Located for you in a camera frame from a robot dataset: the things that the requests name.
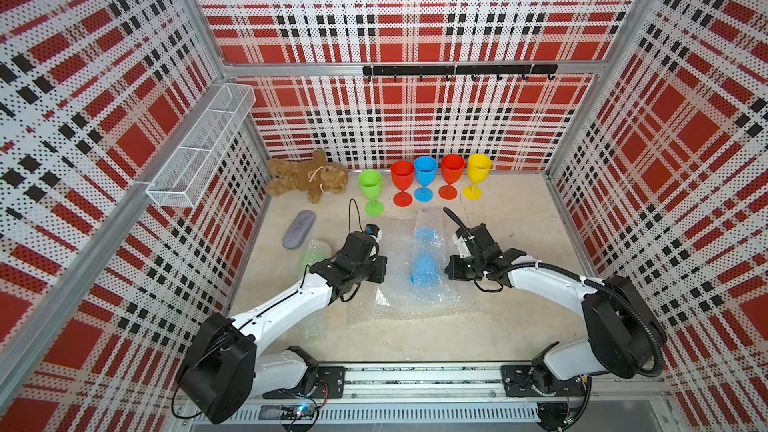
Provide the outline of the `light blue glass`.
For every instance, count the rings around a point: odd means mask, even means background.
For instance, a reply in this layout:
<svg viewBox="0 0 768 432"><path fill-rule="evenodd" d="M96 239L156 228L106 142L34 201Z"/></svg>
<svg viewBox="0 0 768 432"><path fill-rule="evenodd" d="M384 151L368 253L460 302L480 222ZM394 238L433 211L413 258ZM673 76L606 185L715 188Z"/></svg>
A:
<svg viewBox="0 0 768 432"><path fill-rule="evenodd" d="M415 296L426 303L443 302L446 244L443 214L438 208L422 209L417 216L412 243L410 280Z"/></svg>

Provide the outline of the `pale green glass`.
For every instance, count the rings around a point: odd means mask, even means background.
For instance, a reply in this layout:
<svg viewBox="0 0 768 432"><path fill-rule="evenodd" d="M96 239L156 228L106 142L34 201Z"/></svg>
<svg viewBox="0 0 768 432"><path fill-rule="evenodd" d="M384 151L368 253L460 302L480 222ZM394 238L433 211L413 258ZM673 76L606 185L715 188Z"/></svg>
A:
<svg viewBox="0 0 768 432"><path fill-rule="evenodd" d="M330 258L331 247L321 240L309 240L303 249L300 263L300 271L308 270L313 264ZM300 338L305 342L322 340L326 335L328 323L328 309L322 308L308 315L299 324Z"/></svg>

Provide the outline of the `bright green glass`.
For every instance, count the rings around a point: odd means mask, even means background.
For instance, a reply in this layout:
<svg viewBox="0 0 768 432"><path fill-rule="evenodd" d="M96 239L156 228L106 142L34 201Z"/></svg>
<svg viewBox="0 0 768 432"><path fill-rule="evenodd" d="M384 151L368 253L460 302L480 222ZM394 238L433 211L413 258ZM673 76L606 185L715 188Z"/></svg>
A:
<svg viewBox="0 0 768 432"><path fill-rule="evenodd" d="M379 201L383 187L381 174L376 170L365 170L359 175L358 184L363 197L367 200L366 214L370 217L380 216L384 211L384 205Z"/></svg>

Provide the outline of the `yellow glass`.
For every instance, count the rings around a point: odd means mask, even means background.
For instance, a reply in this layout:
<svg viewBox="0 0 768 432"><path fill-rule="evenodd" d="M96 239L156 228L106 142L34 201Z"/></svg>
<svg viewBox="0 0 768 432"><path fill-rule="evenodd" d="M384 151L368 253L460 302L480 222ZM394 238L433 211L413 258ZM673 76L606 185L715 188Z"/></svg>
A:
<svg viewBox="0 0 768 432"><path fill-rule="evenodd" d="M469 158L467 165L467 177L470 185L463 189L463 196L469 200L479 200L482 190L479 184L489 175L492 168L492 160L483 154L474 154Z"/></svg>

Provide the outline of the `pink red glass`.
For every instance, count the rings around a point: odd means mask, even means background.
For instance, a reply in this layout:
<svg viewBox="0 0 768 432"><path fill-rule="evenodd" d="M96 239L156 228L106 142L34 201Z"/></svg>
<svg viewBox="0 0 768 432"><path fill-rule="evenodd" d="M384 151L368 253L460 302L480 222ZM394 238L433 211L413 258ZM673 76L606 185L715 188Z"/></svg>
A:
<svg viewBox="0 0 768 432"><path fill-rule="evenodd" d="M408 207L413 201L413 197L408 193L408 189L413 183L415 168L409 161L400 160L395 162L391 169L391 177L394 186L398 192L393 197L393 202L398 207Z"/></svg>

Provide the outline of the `red wine glass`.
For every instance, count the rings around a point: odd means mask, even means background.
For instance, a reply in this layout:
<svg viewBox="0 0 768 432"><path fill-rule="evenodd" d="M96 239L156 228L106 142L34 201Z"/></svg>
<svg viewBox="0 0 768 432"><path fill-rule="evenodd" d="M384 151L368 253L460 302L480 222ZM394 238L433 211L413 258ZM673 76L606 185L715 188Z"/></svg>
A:
<svg viewBox="0 0 768 432"><path fill-rule="evenodd" d="M445 184L439 189L439 195L445 200L453 200L458 192L454 184L459 181L463 175L465 160L455 154L450 154L442 158L441 176Z"/></svg>

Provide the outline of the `blue wine glass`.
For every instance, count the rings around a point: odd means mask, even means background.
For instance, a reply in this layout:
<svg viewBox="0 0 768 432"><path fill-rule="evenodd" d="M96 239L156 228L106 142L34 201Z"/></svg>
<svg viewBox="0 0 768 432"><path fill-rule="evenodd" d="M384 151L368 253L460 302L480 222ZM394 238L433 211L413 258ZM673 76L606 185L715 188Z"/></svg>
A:
<svg viewBox="0 0 768 432"><path fill-rule="evenodd" d="M429 185L434 181L437 175L438 163L433 157L418 157L414 162L415 180L420 187L415 190L414 198L420 202L429 202L433 198L433 192Z"/></svg>

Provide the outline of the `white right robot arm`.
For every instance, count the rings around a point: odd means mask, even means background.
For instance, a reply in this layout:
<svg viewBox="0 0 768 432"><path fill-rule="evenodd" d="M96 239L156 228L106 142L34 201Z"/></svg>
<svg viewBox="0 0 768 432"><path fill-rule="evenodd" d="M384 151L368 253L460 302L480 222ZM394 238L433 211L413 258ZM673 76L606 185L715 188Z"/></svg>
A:
<svg viewBox="0 0 768 432"><path fill-rule="evenodd" d="M584 321L584 339L555 342L531 360L522 388L554 396L575 379L606 374L655 378L663 372L666 332L629 278L590 278L519 249L503 251L484 224L461 225L453 242L459 253L445 268L449 279L475 285L486 279L498 285L495 293L527 291Z"/></svg>

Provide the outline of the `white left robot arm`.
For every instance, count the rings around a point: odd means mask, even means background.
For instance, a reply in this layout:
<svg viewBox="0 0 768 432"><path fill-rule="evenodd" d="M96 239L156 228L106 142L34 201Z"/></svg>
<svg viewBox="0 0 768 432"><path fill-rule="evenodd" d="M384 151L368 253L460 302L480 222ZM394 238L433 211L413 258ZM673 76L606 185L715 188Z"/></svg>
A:
<svg viewBox="0 0 768 432"><path fill-rule="evenodd" d="M338 252L306 267L296 284L269 301L231 318L208 317L179 366L178 389L213 424L229 419L252 394L309 396L319 382L317 361L297 346L279 354L265 350L311 314L354 298L362 283L382 283L381 237L373 224L353 231Z"/></svg>

